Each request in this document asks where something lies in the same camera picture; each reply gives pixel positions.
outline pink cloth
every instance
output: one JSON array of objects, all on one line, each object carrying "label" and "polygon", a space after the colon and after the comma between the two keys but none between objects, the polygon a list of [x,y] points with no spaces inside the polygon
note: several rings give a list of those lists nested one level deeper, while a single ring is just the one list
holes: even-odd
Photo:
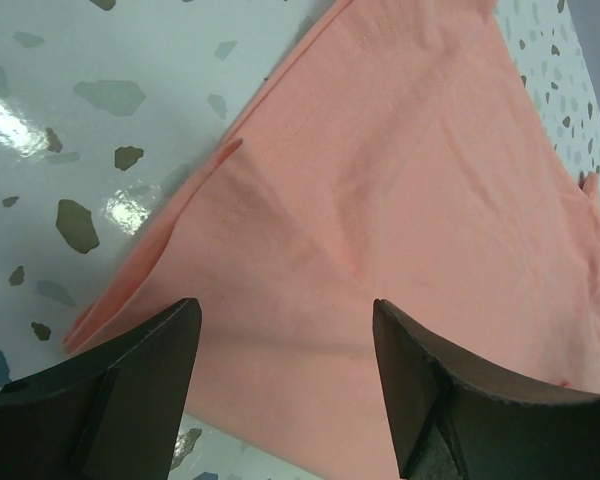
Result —
[{"label": "pink cloth", "polygon": [[556,157],[492,0],[342,0],[75,324],[80,353],[182,297],[188,412],[327,478],[396,479],[372,301],[600,392],[600,198]]}]

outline towel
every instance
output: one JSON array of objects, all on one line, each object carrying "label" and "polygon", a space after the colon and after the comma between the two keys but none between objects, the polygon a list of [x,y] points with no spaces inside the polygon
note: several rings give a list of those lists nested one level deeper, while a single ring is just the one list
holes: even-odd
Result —
[{"label": "towel", "polygon": [[501,366],[600,393],[598,178],[564,170],[493,3],[336,2],[67,351],[196,297],[187,411],[330,479],[398,478],[377,297]]}]

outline fabric fold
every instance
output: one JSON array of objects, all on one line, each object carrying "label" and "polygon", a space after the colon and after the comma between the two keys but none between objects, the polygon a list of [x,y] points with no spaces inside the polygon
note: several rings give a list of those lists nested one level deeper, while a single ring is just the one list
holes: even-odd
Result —
[{"label": "fabric fold", "polygon": [[187,411],[325,478],[398,477],[377,297],[499,365],[600,393],[597,177],[581,190],[563,169],[493,3],[336,2],[67,351],[198,298]]}]

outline white speckled tabletop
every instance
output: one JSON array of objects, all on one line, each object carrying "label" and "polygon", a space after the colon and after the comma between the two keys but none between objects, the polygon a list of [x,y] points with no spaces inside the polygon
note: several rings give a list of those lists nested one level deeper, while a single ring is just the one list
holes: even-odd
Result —
[{"label": "white speckled tabletop", "polygon": [[[98,7],[114,3],[0,0],[0,387],[62,360],[143,222],[332,2]],[[600,172],[565,1],[503,1],[496,16],[567,170]],[[172,480],[315,478],[188,416],[173,466]]]}]

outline pink fabric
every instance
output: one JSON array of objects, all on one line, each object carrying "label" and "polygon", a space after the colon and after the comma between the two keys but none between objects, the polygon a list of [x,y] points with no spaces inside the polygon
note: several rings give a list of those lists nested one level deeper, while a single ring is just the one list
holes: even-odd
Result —
[{"label": "pink fabric", "polygon": [[342,0],[76,322],[80,353],[182,297],[197,417],[326,478],[396,479],[386,297],[523,374],[600,392],[600,198],[556,157],[492,0]]}]

